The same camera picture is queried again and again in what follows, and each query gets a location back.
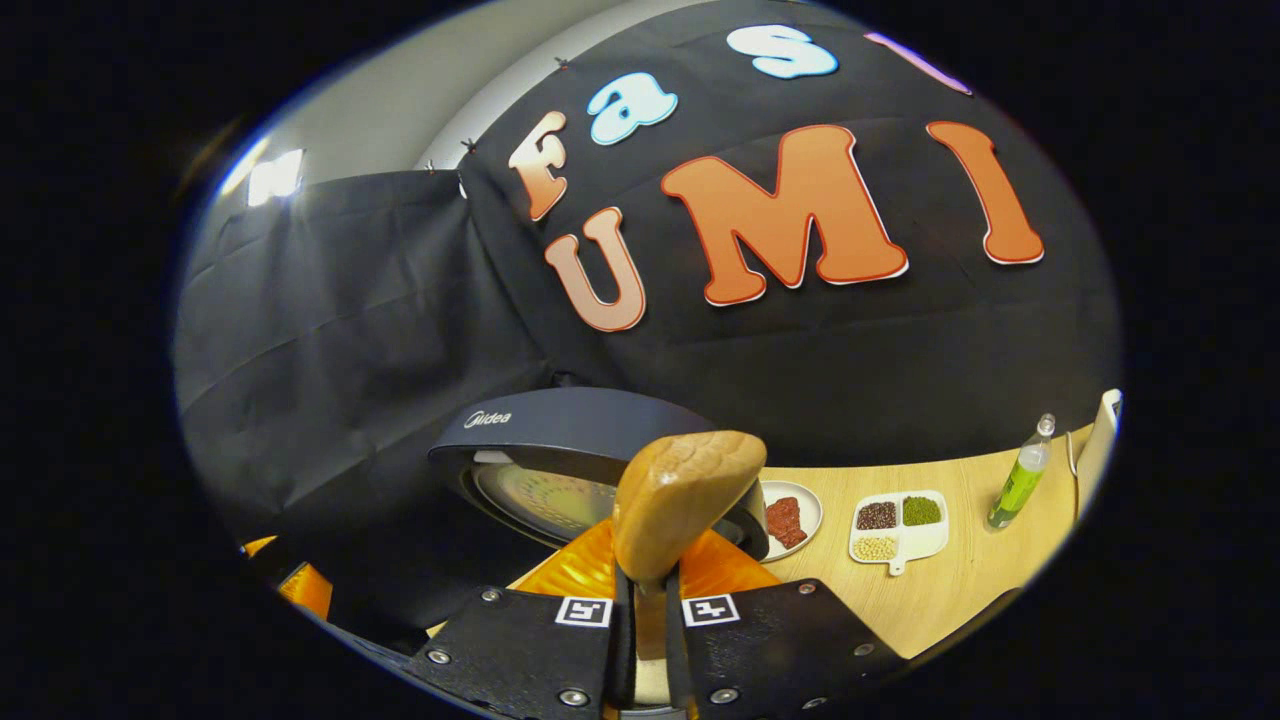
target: green liquid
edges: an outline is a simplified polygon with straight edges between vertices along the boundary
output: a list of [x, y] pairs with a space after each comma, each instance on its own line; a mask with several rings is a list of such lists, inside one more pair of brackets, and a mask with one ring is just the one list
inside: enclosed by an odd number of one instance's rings
[[987, 524], [992, 528], [1005, 528], [1012, 523], [1014, 518], [1021, 512], [1023, 506], [1027, 505], [1027, 498], [1032, 496], [1032, 491], [1039, 484], [1043, 474], [1044, 470], [1033, 473], [1023, 468], [1021, 462], [1014, 462], [1014, 469], [1009, 473], [1009, 479], [1005, 480], [1005, 488], [1000, 491], [1000, 500], [987, 515]]

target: letter s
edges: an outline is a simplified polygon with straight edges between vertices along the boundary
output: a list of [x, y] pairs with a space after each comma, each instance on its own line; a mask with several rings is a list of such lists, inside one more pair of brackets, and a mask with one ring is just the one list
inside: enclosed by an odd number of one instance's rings
[[726, 37], [728, 46], [744, 55], [755, 55], [755, 69], [776, 78], [824, 76], [840, 63], [799, 29], [786, 26], [753, 26], [735, 29]]

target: screw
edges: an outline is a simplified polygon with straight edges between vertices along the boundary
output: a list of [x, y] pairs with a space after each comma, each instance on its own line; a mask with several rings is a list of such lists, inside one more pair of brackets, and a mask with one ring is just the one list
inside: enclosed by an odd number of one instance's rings
[[737, 691], [733, 688], [721, 688], [712, 693], [712, 702], [716, 705], [728, 705], [737, 700]]
[[561, 691], [559, 698], [561, 702], [563, 702], [570, 707], [582, 707], [591, 700], [586, 697], [586, 693], [584, 693], [582, 691], [575, 691], [572, 688], [567, 691]]

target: wooden table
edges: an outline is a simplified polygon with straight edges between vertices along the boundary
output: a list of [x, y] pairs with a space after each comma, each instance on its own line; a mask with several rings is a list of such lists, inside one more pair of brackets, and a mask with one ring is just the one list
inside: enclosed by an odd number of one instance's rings
[[[1071, 432], [1076, 452], [1092, 427]], [[803, 548], [764, 566], [785, 583], [818, 578], [899, 656], [915, 657], [1006, 591], [1025, 587], [1075, 524], [1076, 484], [1062, 436], [1053, 439], [1050, 465], [1014, 523], [1004, 530], [987, 527], [987, 511], [1016, 457], [1018, 448], [1012, 448], [910, 465], [764, 468], [762, 482], [804, 486], [818, 496], [823, 509], [822, 527]], [[906, 571], [896, 578], [890, 577], [887, 564], [867, 565], [849, 556], [858, 501], [869, 495], [918, 489], [933, 489], [946, 498], [951, 524], [947, 547], [908, 562]], [[428, 634], [434, 635], [443, 625], [430, 628]]]

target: black fabric backdrop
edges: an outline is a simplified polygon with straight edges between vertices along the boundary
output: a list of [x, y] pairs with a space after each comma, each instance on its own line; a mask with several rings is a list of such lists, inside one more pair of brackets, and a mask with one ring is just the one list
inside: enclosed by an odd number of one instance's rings
[[[782, 81], [724, 36], [782, 23], [840, 60]], [[765, 0], [709, 3], [618, 33], [553, 70], [479, 138], [457, 172], [320, 183], [246, 210], [192, 249], [173, 343], [183, 432], [242, 541], [287, 533], [339, 592], [407, 625], [443, 618], [477, 582], [504, 583], [544, 548], [500, 529], [430, 477], [426, 450], [460, 407], [547, 387], [554, 373], [676, 402], [759, 434], [772, 465], [927, 461], [1016, 446], [1041, 413], [1092, 421], [1120, 386], [1120, 319], [1085, 210], [1034, 142], [833, 12]], [[613, 146], [589, 137], [586, 101], [630, 72], [680, 96], [664, 122]], [[539, 223], [507, 159], [550, 110], [567, 117], [566, 196]], [[987, 133], [1042, 261], [986, 258], [986, 220], [948, 149], [925, 132]], [[709, 273], [662, 176], [716, 155], [773, 190], [782, 133], [854, 132], [854, 156], [901, 277], [829, 286], [813, 265], [787, 290], [714, 307]], [[461, 186], [466, 199], [460, 193]], [[600, 333], [543, 250], [603, 208], [648, 293], [634, 328]], [[598, 247], [580, 258], [616, 296]], [[431, 507], [430, 527], [416, 520]], [[483, 552], [484, 564], [467, 553]]]

